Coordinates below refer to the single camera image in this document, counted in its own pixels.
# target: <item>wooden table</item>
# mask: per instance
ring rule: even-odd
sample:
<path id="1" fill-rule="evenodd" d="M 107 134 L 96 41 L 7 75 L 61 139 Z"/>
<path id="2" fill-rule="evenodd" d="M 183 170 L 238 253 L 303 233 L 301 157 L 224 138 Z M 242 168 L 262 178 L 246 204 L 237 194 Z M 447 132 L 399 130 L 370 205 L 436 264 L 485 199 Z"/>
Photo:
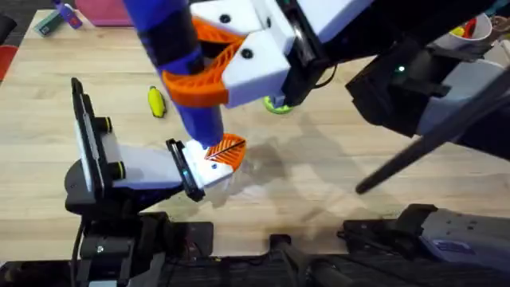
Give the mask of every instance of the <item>wooden table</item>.
<path id="1" fill-rule="evenodd" d="M 40 21 L 49 11 L 38 11 Z M 214 254 L 260 254 L 270 234 L 291 234 L 304 250 L 342 251 L 348 218 L 391 218 L 408 204 L 510 216 L 510 164 L 447 144 L 364 196 L 354 186 L 410 139 L 367 124 L 344 85 L 367 60 L 339 67 L 335 80 L 285 116 L 260 101 L 223 111 L 226 131 L 249 149 L 226 190 L 201 203 L 161 202 L 177 221 L 214 223 Z M 71 77 L 110 116 L 123 144 L 164 149 L 187 140 L 179 116 L 152 117 L 147 90 L 163 90 L 133 29 L 62 26 L 51 38 L 31 29 L 0 86 L 0 260 L 69 259 L 79 218 L 64 208 L 65 172 L 77 159 Z"/>

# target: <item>black cable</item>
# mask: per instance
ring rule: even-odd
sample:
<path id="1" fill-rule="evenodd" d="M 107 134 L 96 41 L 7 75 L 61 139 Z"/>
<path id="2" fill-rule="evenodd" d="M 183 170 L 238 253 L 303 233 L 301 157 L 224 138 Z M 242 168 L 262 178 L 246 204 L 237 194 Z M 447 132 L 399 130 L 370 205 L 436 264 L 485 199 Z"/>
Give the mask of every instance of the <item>black cable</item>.
<path id="1" fill-rule="evenodd" d="M 316 89 L 316 88 L 323 88 L 325 87 L 326 85 L 328 85 L 329 83 L 331 83 L 333 81 L 333 79 L 335 78 L 335 74 L 336 74 L 336 69 L 338 68 L 338 65 L 335 65 L 335 68 L 333 68 L 333 73 L 331 74 L 331 76 L 324 82 L 320 83 L 320 84 L 317 84 L 315 86 L 313 86 L 313 89 Z"/>
<path id="2" fill-rule="evenodd" d="M 363 262 L 363 261 L 360 261 L 360 260 L 356 260 L 356 259 L 351 258 L 351 257 L 343 257 L 341 255 L 336 255 L 336 257 L 340 258 L 340 259 L 343 259 L 345 261 L 349 261 L 349 262 L 361 265 L 361 266 L 363 266 L 365 268 L 372 269 L 372 270 L 378 271 L 380 273 L 384 273 L 385 275 L 387 275 L 389 277 L 397 278 L 397 279 L 399 279 L 401 281 L 404 281 L 407 284 L 412 284 L 412 285 L 416 285 L 416 286 L 420 286 L 420 287 L 431 287 L 431 285 L 429 285 L 429 284 L 421 283 L 421 282 L 418 282 L 418 281 L 406 278 L 406 277 L 401 276 L 401 275 L 399 275 L 397 273 L 393 273 L 393 272 L 391 272 L 389 270 L 382 269 L 382 268 L 379 268 L 377 266 L 374 266 L 374 265 L 372 265 L 370 263 L 366 263 L 366 262 Z"/>
<path id="3" fill-rule="evenodd" d="M 77 285 L 77 260 L 78 260 L 78 249 L 80 248 L 81 234 L 83 234 L 83 230 L 85 228 L 85 222 L 83 217 L 80 219 L 80 226 L 78 227 L 78 232 L 76 233 L 76 238 L 74 239 L 73 246 L 73 255 L 71 255 L 71 287 L 76 287 Z"/>

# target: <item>orange 3d-printed part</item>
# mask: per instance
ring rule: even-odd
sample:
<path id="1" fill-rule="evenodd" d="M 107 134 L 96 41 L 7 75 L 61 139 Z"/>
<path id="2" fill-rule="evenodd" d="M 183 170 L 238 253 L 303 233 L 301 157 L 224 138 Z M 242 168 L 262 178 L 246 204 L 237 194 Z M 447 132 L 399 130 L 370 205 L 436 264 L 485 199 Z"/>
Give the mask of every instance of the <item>orange 3d-printed part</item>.
<path id="1" fill-rule="evenodd" d="M 222 74 L 241 47 L 244 38 L 222 31 L 197 18 L 193 19 L 193 23 L 200 41 L 229 45 L 201 73 L 183 76 L 163 71 L 163 81 L 172 100 L 185 107 L 208 108 L 227 104 L 229 91 L 222 82 Z"/>
<path id="2" fill-rule="evenodd" d="M 225 134 L 218 145 L 209 148 L 206 159 L 217 163 L 226 163 L 233 168 L 233 171 L 236 171 L 241 166 L 245 153 L 245 139 L 240 136 Z"/>

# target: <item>black screw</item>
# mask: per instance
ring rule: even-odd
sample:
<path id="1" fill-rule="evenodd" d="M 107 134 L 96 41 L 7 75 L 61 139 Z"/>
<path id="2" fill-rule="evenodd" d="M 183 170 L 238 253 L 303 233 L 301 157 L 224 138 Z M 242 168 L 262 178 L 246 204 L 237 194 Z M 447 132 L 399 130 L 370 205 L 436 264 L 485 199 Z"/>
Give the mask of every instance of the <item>black screw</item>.
<path id="1" fill-rule="evenodd" d="M 222 14 L 222 16 L 220 16 L 220 22 L 223 23 L 223 24 L 226 24 L 226 23 L 230 23 L 230 16 L 228 14 Z"/>
<path id="2" fill-rule="evenodd" d="M 251 49 L 243 49 L 241 51 L 241 56 L 245 59 L 251 59 L 253 58 L 253 51 Z"/>

